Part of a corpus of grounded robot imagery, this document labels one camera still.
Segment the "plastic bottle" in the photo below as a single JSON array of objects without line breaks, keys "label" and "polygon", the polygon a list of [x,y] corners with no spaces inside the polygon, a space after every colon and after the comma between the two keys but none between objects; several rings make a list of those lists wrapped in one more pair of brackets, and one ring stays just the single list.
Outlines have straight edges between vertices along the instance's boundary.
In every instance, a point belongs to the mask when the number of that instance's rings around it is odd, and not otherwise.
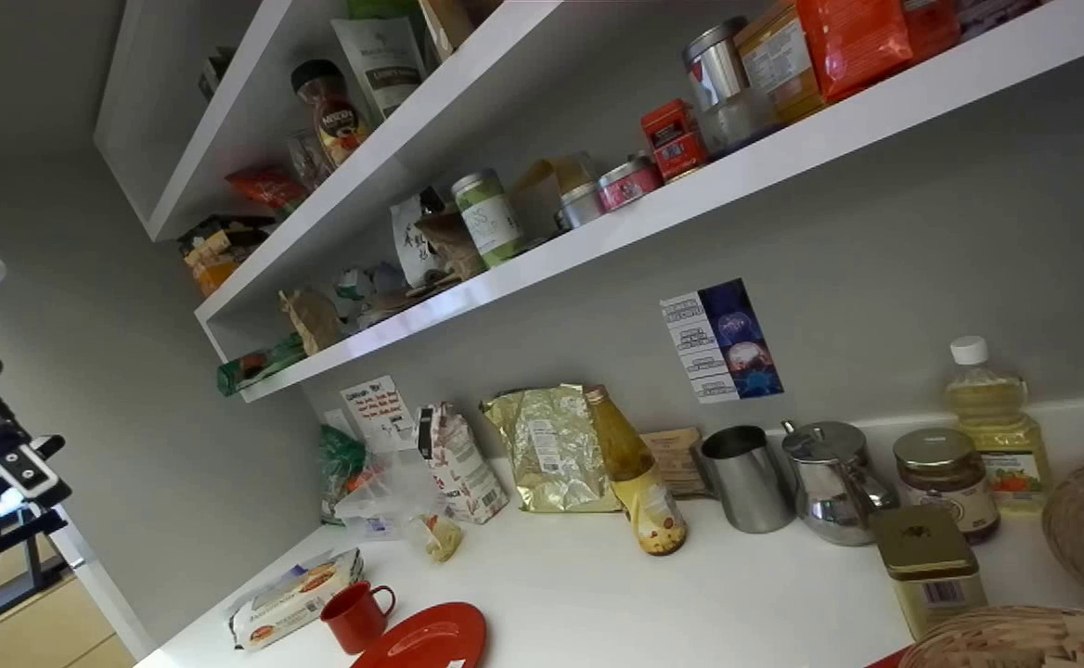
[{"label": "plastic bottle", "polygon": [[614,494],[649,556],[677,554],[688,541],[688,521],[677,511],[667,487],[659,479],[655,455],[640,432],[623,418],[606,389],[588,389],[588,407],[603,439],[603,460]]},{"label": "plastic bottle", "polygon": [[946,407],[983,455],[988,490],[1003,511],[1041,511],[1049,504],[1051,460],[1032,416],[1025,416],[1025,380],[988,365],[988,341],[955,339],[958,375],[946,384]]}]

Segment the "metal container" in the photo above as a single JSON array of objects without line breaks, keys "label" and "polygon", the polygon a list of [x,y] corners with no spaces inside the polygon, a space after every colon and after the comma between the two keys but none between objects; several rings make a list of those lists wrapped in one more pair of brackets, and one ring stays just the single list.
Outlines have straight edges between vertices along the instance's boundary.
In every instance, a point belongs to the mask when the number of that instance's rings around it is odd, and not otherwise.
[{"label": "metal container", "polygon": [[912,504],[873,515],[880,562],[912,640],[932,635],[942,621],[988,604],[978,554],[958,533],[946,508]]},{"label": "metal container", "polygon": [[790,490],[760,426],[721,432],[698,447],[695,460],[732,528],[769,533],[794,521]]},{"label": "metal container", "polygon": [[852,422],[784,426],[806,528],[837,547],[870,547],[870,521],[895,508],[899,494],[877,479],[865,436]]},{"label": "metal container", "polygon": [[695,83],[698,108],[717,108],[721,100],[752,88],[742,62],[738,62],[738,52],[732,46],[732,36],[748,25],[752,22],[742,16],[736,16],[727,22],[703,31],[688,46],[682,58],[688,58],[688,73]]},{"label": "metal container", "polygon": [[628,165],[618,165],[599,179],[599,199],[606,212],[628,209],[644,199],[645,193],[662,191],[662,176],[649,160],[634,157]]},{"label": "metal container", "polygon": [[465,176],[453,187],[453,197],[488,269],[497,269],[520,251],[524,235],[513,218],[497,170]]},{"label": "metal container", "polygon": [[899,479],[911,504],[942,504],[969,541],[983,541],[999,528],[983,460],[961,432],[912,432],[899,439]]}]

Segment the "spice jar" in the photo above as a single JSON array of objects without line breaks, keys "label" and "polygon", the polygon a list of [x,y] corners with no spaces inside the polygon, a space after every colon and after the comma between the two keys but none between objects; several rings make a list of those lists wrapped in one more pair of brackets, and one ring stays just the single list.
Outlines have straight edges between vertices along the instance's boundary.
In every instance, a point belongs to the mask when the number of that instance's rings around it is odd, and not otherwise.
[{"label": "spice jar", "polygon": [[294,68],[290,87],[307,104],[327,160],[344,165],[366,142],[366,118],[348,104],[344,73],[332,58],[307,58]]},{"label": "spice jar", "polygon": [[946,504],[969,541],[999,528],[983,460],[961,432],[912,432],[899,439],[899,476],[911,504]]},{"label": "spice jar", "polygon": [[937,504],[890,508],[870,521],[880,562],[912,640],[942,621],[988,604],[978,554],[958,533],[950,511]]},{"label": "spice jar", "polygon": [[497,170],[465,176],[453,187],[453,197],[488,269],[497,269],[520,251],[524,235],[513,218]]}]

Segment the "glass jar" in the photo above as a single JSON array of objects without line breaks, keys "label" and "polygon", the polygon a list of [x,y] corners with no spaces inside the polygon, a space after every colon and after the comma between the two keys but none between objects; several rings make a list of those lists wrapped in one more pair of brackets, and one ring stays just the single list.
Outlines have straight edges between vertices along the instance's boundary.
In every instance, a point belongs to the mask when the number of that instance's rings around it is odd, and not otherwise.
[{"label": "glass jar", "polygon": [[453,187],[453,197],[488,269],[497,269],[520,251],[524,235],[513,218],[497,170],[465,176]]},{"label": "glass jar", "polygon": [[983,460],[961,432],[932,426],[903,436],[899,476],[911,504],[946,504],[969,541],[983,541],[999,528]]}]

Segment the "jar lid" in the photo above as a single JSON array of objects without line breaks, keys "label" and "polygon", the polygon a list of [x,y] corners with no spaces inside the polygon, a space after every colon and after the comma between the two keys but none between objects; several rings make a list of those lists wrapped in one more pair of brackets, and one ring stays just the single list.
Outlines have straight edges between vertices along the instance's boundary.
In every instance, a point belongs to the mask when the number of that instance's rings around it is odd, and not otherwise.
[{"label": "jar lid", "polygon": [[305,83],[317,83],[317,78],[337,78],[344,87],[341,68],[336,68],[332,58],[307,58],[290,71],[290,88],[296,93]]},{"label": "jar lid", "polygon": [[736,19],[727,19],[727,22],[717,22],[717,25],[703,31],[703,35],[688,46],[688,52],[682,52],[688,68],[695,68],[713,46],[732,42],[732,36],[742,35],[748,25],[752,25],[752,19],[736,16]]},{"label": "jar lid", "polygon": [[932,432],[911,432],[899,439],[899,465],[905,468],[958,468],[969,455],[978,455],[974,443],[961,432],[932,426]]},{"label": "jar lid", "polygon": [[453,197],[465,197],[469,191],[481,191],[488,182],[497,182],[497,170],[471,170],[471,176],[453,182]]}]

